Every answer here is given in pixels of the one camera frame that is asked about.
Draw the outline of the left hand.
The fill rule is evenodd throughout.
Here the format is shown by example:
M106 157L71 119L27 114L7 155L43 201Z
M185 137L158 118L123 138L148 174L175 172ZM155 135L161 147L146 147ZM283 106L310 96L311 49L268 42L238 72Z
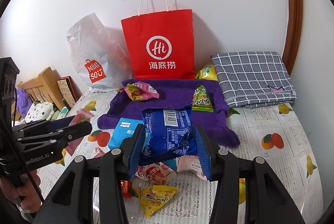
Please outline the left hand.
M1 177L1 190L10 201L15 201L19 196L24 196L20 206L30 213L36 213L41 208L41 200L28 176L23 174L21 178L24 181L24 186L14 187L9 180Z

